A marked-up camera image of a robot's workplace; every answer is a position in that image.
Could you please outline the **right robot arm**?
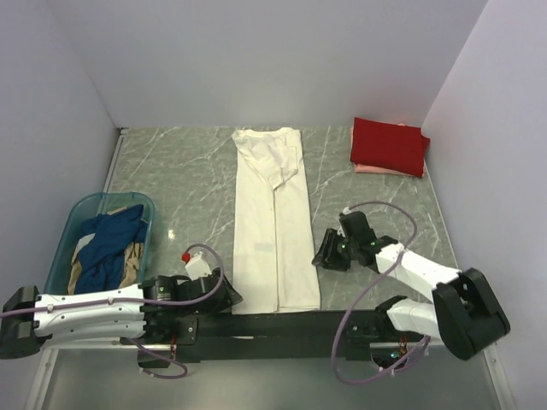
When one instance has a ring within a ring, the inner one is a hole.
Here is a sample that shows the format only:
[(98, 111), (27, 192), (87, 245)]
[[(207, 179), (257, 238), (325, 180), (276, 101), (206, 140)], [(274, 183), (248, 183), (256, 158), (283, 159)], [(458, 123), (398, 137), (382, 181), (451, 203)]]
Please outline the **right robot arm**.
[(339, 229), (326, 230), (313, 265), (345, 272), (356, 261), (426, 299), (394, 296), (375, 308), (372, 324), (345, 326), (346, 336), (393, 341), (413, 332), (442, 341), (456, 358), (468, 360), (509, 333), (509, 320), (481, 271), (442, 266), (392, 237), (378, 237), (361, 211), (343, 214), (339, 222)]

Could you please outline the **white t-shirt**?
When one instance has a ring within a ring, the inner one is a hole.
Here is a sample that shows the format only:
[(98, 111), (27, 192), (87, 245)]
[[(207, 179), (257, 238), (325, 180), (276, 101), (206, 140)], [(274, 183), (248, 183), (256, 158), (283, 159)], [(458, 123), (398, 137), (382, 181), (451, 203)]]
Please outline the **white t-shirt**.
[(232, 283), (236, 315), (321, 306), (300, 131), (237, 130)]

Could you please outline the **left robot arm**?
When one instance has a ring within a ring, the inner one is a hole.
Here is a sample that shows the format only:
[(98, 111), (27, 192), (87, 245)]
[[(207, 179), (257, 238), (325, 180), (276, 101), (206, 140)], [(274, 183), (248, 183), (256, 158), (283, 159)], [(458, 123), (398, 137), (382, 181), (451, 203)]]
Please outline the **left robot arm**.
[(25, 358), (44, 346), (100, 337), (161, 343), (174, 331), (177, 318), (219, 313), (242, 300), (220, 269), (196, 279), (156, 276), (84, 295), (41, 294), (35, 286), (24, 286), (2, 307), (1, 357)]

